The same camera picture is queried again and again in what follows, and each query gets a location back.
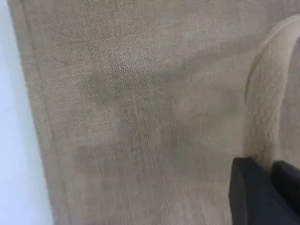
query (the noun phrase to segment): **beige fabric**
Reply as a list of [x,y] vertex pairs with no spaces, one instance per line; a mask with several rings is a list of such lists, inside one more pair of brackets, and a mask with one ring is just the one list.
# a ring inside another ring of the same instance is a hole
[[300,15],[279,23],[259,48],[245,93],[244,147],[246,156],[269,170],[280,158],[279,120],[293,48],[300,37]]
[[[231,223],[250,63],[297,1],[9,4],[56,224]],[[298,68],[281,135],[295,165]]]

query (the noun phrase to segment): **white background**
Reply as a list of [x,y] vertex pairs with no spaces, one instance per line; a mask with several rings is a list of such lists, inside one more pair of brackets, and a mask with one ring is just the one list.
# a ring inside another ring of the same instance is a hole
[[0,0],[0,153],[0,224],[53,224],[6,0]]

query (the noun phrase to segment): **black object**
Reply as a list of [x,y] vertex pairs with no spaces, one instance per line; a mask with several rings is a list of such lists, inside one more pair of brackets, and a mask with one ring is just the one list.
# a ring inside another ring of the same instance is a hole
[[270,176],[251,158],[232,162],[233,225],[300,225],[300,171],[277,161]]

